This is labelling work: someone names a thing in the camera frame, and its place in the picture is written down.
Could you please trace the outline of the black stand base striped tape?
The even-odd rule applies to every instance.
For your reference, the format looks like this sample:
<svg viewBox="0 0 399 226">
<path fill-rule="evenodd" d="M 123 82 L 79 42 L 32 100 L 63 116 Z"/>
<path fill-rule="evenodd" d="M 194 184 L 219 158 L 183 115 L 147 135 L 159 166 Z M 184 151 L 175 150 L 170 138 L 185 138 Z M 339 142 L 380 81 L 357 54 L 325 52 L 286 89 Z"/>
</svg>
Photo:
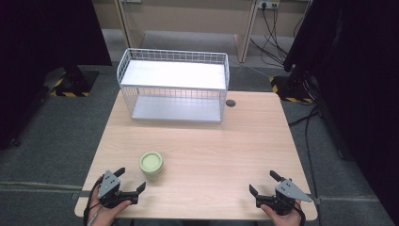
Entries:
<svg viewBox="0 0 399 226">
<path fill-rule="evenodd" d="M 50 91 L 51 96 L 88 97 L 99 75 L 98 71 L 78 70 L 78 74 L 64 72 Z"/>
<path fill-rule="evenodd" d="M 272 91 L 276 93 L 282 101 L 310 104 L 313 99 L 302 87 L 291 88 L 288 85 L 288 76 L 277 75 L 269 78 Z"/>
</svg>

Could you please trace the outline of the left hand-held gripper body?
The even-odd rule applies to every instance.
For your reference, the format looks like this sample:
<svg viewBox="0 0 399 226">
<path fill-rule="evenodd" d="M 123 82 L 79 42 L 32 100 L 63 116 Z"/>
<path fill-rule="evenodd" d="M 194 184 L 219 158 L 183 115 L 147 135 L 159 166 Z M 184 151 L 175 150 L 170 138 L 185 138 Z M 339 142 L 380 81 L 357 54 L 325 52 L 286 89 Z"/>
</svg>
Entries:
<svg viewBox="0 0 399 226">
<path fill-rule="evenodd" d="M 138 194 L 133 192 L 123 192 L 120 190 L 120 178 L 114 172 L 107 170 L 100 184 L 98 199 L 105 208 L 114 208 L 124 201 L 132 204 L 138 203 Z"/>
</svg>

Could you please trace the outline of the green round jar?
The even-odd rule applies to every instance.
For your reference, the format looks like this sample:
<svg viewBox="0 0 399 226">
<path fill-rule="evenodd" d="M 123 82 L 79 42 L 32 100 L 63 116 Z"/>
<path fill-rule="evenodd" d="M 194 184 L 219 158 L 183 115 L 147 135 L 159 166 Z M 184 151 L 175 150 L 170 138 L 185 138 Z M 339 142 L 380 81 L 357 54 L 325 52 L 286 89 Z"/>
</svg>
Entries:
<svg viewBox="0 0 399 226">
<path fill-rule="evenodd" d="M 164 169 L 164 159 L 159 152 L 146 152 L 139 160 L 140 169 L 148 177 L 158 177 Z"/>
</svg>

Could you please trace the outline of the black curtain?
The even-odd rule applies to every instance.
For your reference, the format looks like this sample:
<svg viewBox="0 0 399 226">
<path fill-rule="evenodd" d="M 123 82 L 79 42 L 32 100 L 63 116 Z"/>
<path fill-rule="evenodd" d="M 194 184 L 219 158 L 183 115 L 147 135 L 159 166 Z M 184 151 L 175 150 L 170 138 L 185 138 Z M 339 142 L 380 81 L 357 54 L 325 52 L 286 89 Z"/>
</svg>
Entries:
<svg viewBox="0 0 399 226">
<path fill-rule="evenodd" d="M 344 145 L 399 225 L 399 0 L 312 0 L 285 59 L 315 77 Z"/>
<path fill-rule="evenodd" d="M 110 63 L 91 0 L 0 0 L 0 150 L 23 128 L 47 73 Z"/>
</svg>

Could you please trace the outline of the white wall power socket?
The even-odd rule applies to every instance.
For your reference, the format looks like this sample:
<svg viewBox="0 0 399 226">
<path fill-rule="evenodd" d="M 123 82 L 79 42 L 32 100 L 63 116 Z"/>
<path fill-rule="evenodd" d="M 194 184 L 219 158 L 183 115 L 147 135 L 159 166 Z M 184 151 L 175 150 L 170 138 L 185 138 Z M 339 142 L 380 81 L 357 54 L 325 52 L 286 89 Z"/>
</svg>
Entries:
<svg viewBox="0 0 399 226">
<path fill-rule="evenodd" d="M 259 0 L 258 8 L 260 9 L 278 9 L 280 0 Z"/>
</svg>

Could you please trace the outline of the person's left hand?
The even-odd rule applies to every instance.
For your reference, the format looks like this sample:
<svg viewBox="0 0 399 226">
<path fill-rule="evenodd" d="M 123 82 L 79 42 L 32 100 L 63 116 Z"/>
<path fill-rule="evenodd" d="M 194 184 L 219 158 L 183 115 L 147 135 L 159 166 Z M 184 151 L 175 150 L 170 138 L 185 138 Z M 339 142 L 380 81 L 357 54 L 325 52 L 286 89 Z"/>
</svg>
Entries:
<svg viewBox="0 0 399 226">
<path fill-rule="evenodd" d="M 95 187 L 90 191 L 85 226 L 112 226 L 116 216 L 132 204 L 130 201 L 124 201 L 111 209 L 103 207 L 98 199 L 101 181 L 102 178 L 98 178 Z"/>
</svg>

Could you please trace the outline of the person's right hand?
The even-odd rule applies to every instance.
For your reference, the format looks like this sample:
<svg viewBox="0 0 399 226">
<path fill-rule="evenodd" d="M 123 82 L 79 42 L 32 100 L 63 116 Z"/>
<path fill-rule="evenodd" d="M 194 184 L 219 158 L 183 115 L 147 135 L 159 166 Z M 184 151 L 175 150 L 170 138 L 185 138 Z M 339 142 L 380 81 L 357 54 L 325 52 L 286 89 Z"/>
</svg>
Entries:
<svg viewBox="0 0 399 226">
<path fill-rule="evenodd" d="M 302 217 L 296 211 L 293 210 L 290 214 L 285 216 L 280 216 L 274 212 L 274 210 L 268 206 L 263 204 L 261 209 L 272 219 L 274 226 L 300 226 Z"/>
</svg>

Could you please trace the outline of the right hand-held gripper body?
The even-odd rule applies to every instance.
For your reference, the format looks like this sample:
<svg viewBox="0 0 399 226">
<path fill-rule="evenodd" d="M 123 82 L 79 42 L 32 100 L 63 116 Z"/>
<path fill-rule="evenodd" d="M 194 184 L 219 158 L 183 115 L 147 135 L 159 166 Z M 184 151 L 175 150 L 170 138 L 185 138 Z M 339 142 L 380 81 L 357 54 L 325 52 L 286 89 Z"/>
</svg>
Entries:
<svg viewBox="0 0 399 226">
<path fill-rule="evenodd" d="M 304 193 L 290 179 L 283 179 L 275 186 L 275 194 L 272 196 L 260 195 L 255 191 L 255 205 L 269 206 L 277 215 L 288 215 L 294 208 L 296 201 L 312 202 L 312 198 Z"/>
</svg>

